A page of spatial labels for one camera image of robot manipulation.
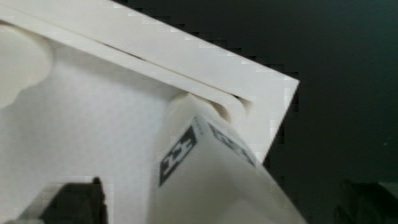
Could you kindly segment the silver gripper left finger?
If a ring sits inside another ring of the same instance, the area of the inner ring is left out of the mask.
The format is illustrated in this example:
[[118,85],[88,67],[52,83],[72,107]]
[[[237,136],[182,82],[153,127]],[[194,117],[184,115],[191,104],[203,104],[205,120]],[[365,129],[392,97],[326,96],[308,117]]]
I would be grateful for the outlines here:
[[109,224],[102,179],[49,187],[11,224]]

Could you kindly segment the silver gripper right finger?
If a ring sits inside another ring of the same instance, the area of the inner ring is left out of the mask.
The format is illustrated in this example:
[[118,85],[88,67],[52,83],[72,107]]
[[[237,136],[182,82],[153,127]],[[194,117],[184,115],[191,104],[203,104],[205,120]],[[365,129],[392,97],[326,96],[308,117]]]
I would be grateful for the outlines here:
[[398,182],[342,182],[335,224],[398,224]]

